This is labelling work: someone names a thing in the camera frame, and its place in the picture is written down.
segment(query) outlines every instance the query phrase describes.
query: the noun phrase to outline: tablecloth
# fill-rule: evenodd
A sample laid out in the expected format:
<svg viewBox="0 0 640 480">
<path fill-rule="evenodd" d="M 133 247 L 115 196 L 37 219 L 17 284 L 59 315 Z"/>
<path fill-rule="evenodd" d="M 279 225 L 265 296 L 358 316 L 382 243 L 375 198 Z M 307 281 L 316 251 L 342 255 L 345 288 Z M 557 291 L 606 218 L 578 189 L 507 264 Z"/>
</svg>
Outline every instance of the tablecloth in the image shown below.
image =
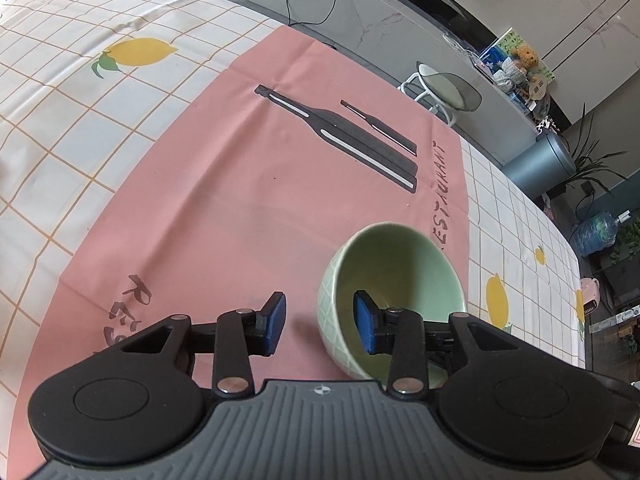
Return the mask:
<svg viewBox="0 0 640 480">
<path fill-rule="evenodd" d="M 10 480 L 40 460 L 34 387 L 167 313 L 212 321 L 286 286 L 296 366 L 255 359 L 257 378 L 343 377 L 313 296 L 374 221 L 439 244 L 470 313 L 584 366 L 577 260 L 551 221 L 337 52 L 226 0 L 10 0 L 0 27 L 3 477 L 8 456 Z"/>
</svg>

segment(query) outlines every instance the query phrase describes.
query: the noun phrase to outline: yellow lemon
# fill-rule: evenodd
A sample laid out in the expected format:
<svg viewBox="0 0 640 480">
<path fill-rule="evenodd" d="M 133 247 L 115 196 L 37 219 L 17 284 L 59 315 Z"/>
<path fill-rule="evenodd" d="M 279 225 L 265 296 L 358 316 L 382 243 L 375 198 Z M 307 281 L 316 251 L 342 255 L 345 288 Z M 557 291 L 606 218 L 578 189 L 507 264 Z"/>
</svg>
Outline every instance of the yellow lemon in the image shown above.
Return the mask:
<svg viewBox="0 0 640 480">
<path fill-rule="evenodd" d="M 126 66 L 145 66 L 162 61 L 178 49 L 156 38 L 136 38 L 116 43 L 105 53 L 116 63 Z"/>
<path fill-rule="evenodd" d="M 104 79 L 99 68 L 112 72 L 122 72 L 118 63 L 127 66 L 145 66 L 162 61 L 169 54 L 178 49 L 156 38 L 136 38 L 116 43 L 107 48 L 98 61 L 91 66 L 91 70 L 100 79 Z"/>
<path fill-rule="evenodd" d="M 542 246 L 536 247 L 536 250 L 534 251 L 534 254 L 536 256 L 536 261 L 540 265 L 546 265 L 545 250 L 542 248 Z"/>
<path fill-rule="evenodd" d="M 582 297 L 581 288 L 575 291 L 575 313 L 578 315 L 580 322 L 584 324 L 584 298 Z"/>
<path fill-rule="evenodd" d="M 485 294 L 492 325 L 504 328 L 509 319 L 509 301 L 499 274 L 487 280 Z"/>
</svg>

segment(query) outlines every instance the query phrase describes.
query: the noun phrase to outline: gray trash bin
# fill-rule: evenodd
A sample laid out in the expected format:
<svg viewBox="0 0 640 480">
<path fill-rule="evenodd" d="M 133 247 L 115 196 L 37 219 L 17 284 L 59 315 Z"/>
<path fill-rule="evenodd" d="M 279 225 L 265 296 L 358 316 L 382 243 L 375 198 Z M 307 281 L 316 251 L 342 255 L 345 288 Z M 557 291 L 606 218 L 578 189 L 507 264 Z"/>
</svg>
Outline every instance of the gray trash bin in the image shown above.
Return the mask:
<svg viewBox="0 0 640 480">
<path fill-rule="evenodd" d="M 559 137 L 546 130 L 502 172 L 521 192 L 534 199 L 572 176 L 575 164 Z"/>
</svg>

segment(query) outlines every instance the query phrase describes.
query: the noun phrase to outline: logo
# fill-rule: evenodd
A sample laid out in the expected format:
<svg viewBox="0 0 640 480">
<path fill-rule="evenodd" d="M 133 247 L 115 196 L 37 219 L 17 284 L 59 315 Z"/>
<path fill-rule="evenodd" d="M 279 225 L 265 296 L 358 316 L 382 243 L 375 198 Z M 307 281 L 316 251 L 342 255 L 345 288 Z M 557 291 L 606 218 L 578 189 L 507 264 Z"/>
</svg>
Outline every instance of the logo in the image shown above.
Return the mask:
<svg viewBox="0 0 640 480">
<path fill-rule="evenodd" d="M 313 389 L 313 393 L 318 394 L 319 396 L 325 396 L 327 394 L 330 394 L 333 390 L 331 388 L 329 388 L 328 386 L 324 386 L 324 384 L 322 386 L 316 386 Z"/>
</svg>

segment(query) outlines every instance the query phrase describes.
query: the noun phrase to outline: green ceramic bowl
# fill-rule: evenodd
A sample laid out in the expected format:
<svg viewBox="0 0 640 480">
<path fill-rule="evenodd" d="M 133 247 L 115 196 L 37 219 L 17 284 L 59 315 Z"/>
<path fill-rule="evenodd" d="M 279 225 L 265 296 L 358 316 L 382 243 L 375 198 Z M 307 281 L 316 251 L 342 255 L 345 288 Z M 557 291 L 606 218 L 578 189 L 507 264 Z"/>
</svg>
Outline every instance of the green ceramic bowl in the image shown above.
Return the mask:
<svg viewBox="0 0 640 480">
<path fill-rule="evenodd" d="M 353 235 L 324 272 L 318 292 L 322 341 L 334 361 L 355 379 L 386 384 L 391 357 L 368 355 L 353 320 L 353 293 L 366 290 L 381 308 L 418 312 L 424 320 L 447 321 L 466 312 L 460 280 L 442 251 L 418 231 L 391 222 L 374 224 Z M 430 364 L 430 386 L 446 372 Z"/>
</svg>

